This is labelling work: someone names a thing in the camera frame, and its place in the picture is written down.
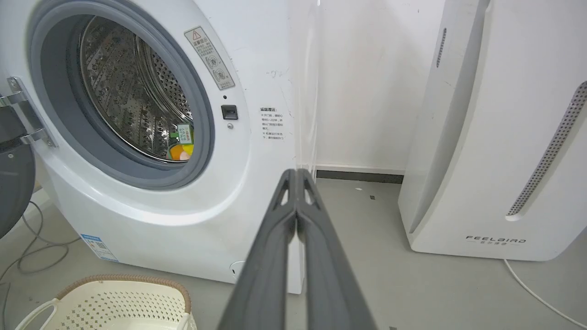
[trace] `metal hinge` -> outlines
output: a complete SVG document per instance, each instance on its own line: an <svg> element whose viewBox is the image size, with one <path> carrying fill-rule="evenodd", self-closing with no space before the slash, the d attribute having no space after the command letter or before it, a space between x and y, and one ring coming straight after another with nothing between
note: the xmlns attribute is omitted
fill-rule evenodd
<svg viewBox="0 0 587 330"><path fill-rule="evenodd" d="M13 94L0 97L0 109L13 106L26 130L26 134L19 138L21 143L31 144L35 141L43 140L48 146L56 147L55 140L47 130L38 110L29 101L29 94L20 78L10 77L7 80Z"/></svg>

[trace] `laundry basket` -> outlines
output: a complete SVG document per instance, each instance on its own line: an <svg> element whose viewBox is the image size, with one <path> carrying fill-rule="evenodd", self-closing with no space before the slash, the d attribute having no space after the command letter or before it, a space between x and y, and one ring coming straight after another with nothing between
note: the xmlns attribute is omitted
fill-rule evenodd
<svg viewBox="0 0 587 330"><path fill-rule="evenodd" d="M177 282L156 277L86 277L37 307L16 330L26 328L50 307L54 310L41 329L197 329L187 290Z"/></svg>

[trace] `power cord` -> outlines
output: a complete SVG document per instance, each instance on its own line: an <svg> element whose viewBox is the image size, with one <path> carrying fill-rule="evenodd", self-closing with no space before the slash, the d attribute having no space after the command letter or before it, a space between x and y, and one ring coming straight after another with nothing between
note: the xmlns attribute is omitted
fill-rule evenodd
<svg viewBox="0 0 587 330"><path fill-rule="evenodd" d="M25 216L24 215L22 216L22 221L25 223L26 227L31 231L31 233L35 236L35 238L33 238L33 240L29 243L29 245L26 247L26 249L22 252L21 256L18 259L16 259L15 261L13 261L10 265L8 265L8 267L6 267L4 272L2 272L2 275L0 275L0 286L6 285L8 287L6 289L6 295L4 296L4 307L2 308L2 330L6 330L6 305L8 304L8 293L10 291L10 282L1 283L1 281L4 278L4 275L6 275L6 273L8 272L8 270L14 264L16 264L16 267L17 267L18 271L21 272L21 274L34 274L34 273L49 269L49 268L55 266L56 264L60 263L67 256L67 254L69 253L69 246L68 246L69 244L77 242L81 239L80 237L78 237L71 242L55 243L55 242L48 241L48 240L42 238L41 236L39 236L39 234L41 233L41 230L43 229L43 224L45 223L45 219L43 217L43 211L41 211L41 208L35 202L29 201L29 203L32 204L34 207L36 207L36 209L39 211L39 214L41 215L41 224L39 226L39 230L35 231L29 225ZM47 243L48 245L45 247L42 247L42 248L38 248L37 250L29 252L29 249L36 242L36 240L41 240L41 241ZM65 253L63 253L63 255L57 261L55 261L52 264L45 266L43 268L39 268L37 270L23 270L22 269L21 262L24 258L30 256L31 254L34 254L39 251L43 251L43 250L46 250L46 249L52 248L52 247L62 247L65 249Z"/></svg>
<svg viewBox="0 0 587 330"><path fill-rule="evenodd" d="M514 270L512 269L512 267L510 266L510 263L504 259L505 265L508 267L508 269L510 270L510 273L514 276L515 280L518 281L518 283L524 288L526 289L526 291L528 291L529 294L531 294L534 298L538 299L539 302L543 303L546 307L550 308L553 312L557 313L558 315L562 316L563 318L567 319L568 321L574 323L577 326L580 326L583 329L587 329L587 325L577 322L574 319L566 316L565 314L563 314L561 311L559 311L558 309L554 308L553 306L551 306L551 304L547 303L546 301L544 301L542 298L540 298L537 294L535 294L532 290L530 290L530 288L528 288L524 282L522 282L522 280L518 277L518 275L515 274Z"/></svg>

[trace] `wall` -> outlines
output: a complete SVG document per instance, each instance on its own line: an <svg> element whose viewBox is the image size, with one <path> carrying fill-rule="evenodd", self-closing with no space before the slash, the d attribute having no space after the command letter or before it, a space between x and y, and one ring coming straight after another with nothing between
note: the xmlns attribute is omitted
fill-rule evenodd
<svg viewBox="0 0 587 330"><path fill-rule="evenodd" d="M318 169L403 174L444 0L322 0Z"/></svg>

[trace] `floor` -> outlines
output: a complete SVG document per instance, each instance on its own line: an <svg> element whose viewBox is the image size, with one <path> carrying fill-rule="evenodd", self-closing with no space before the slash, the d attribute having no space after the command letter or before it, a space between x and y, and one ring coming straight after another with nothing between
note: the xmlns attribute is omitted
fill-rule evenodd
<svg viewBox="0 0 587 330"><path fill-rule="evenodd" d="M500 260L413 252L397 209L399 185L318 179L318 189L379 329L578 329L524 291ZM49 206L44 213L45 238L64 241L75 236L56 208ZM0 240L0 270L22 253L30 239L21 226ZM48 249L23 262L23 268L43 265L60 253L61 248ZM583 233L552 261L511 264L538 295L585 323L586 256ZM4 280L12 283L7 328L14 329L31 310L70 283L105 273L179 281L190 292L200 330L215 329L232 290L230 284L102 261L83 242L76 242L53 268L32 275L14 268L7 273ZM4 289L0 287L0 297ZM304 299L304 294L288 296L288 329L306 328Z"/></svg>

